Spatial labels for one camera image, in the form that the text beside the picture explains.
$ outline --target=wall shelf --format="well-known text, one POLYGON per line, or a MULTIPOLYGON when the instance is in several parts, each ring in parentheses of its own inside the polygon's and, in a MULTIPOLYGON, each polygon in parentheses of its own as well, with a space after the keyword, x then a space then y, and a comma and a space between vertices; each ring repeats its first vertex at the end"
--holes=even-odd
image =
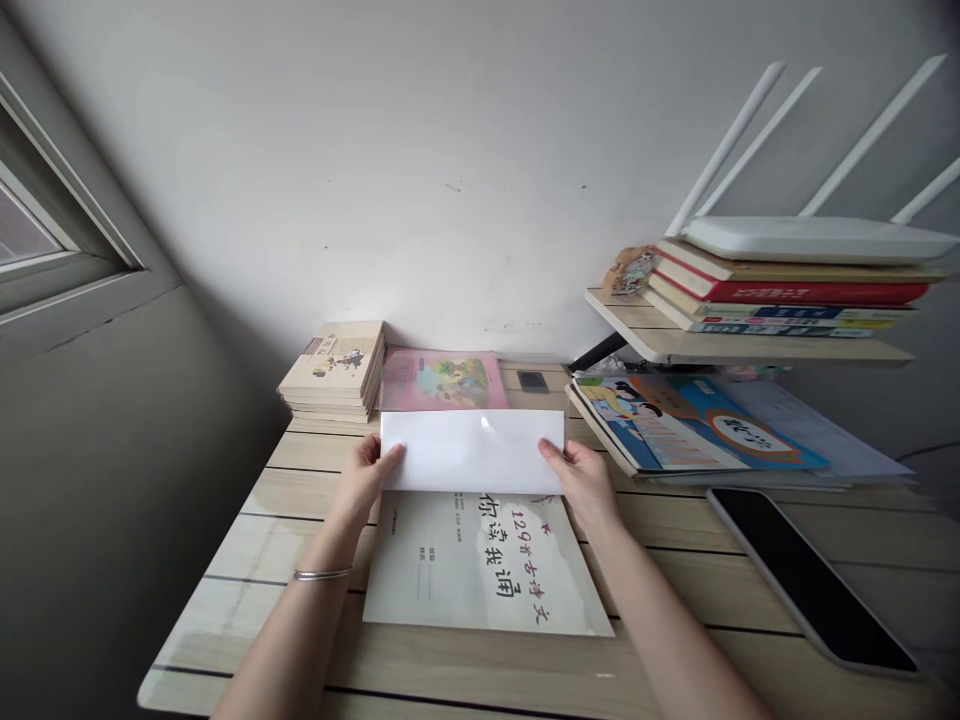
POLYGON ((806 338, 692 333, 635 296, 590 288, 586 299, 650 362, 671 365, 858 365, 897 368, 913 356, 873 338, 806 338))

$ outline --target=pink book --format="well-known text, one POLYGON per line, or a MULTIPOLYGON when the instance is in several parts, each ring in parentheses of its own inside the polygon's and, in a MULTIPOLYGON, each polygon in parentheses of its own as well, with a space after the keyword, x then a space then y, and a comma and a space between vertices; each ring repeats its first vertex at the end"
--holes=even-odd
POLYGON ((383 366, 380 409, 507 408, 496 354, 390 348, 383 366))

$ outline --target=white router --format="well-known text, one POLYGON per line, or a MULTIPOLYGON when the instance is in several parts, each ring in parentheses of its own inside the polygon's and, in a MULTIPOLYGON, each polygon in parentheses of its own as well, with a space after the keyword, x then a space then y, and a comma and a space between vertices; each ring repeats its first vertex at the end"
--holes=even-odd
POLYGON ((733 183, 773 133, 821 68, 814 68, 800 81, 783 105, 770 118, 750 147, 744 151, 713 194, 696 212, 706 188, 719 172, 750 120, 780 78, 785 63, 770 65, 747 98, 727 134, 720 141, 690 194, 667 229, 667 236, 682 237, 698 247, 730 260, 775 262, 820 262, 837 264, 904 265, 932 260, 949 252, 960 238, 954 235, 907 227, 913 217, 960 176, 960 158, 950 164, 890 222, 860 218, 816 217, 834 190, 867 154, 877 139, 909 104, 936 71, 946 55, 927 60, 877 117, 833 173, 824 181, 796 217, 708 217, 707 213, 733 183))

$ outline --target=bangle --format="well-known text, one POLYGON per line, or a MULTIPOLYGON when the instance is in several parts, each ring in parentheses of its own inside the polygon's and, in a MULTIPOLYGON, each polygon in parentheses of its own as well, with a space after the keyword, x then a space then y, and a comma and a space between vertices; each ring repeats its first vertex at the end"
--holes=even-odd
POLYGON ((306 570, 294 570, 293 579, 294 580, 335 580, 337 578, 346 577, 350 574, 350 571, 353 569, 353 565, 343 569, 343 570, 321 570, 320 572, 308 572, 306 570))

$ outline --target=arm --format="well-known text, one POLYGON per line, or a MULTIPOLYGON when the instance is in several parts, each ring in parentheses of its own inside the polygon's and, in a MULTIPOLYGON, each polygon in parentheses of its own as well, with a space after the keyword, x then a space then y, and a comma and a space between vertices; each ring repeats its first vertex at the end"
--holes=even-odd
MULTIPOLYGON (((403 457, 380 458, 367 435, 347 458, 323 528, 297 565, 320 572, 350 567, 380 488, 403 457)), ((213 713, 214 720, 316 718, 349 578, 290 580, 213 713)))
POLYGON ((603 459, 573 440, 564 449, 561 454, 540 441, 540 452, 559 476, 596 553, 664 717, 772 720, 767 705, 624 527, 603 459))

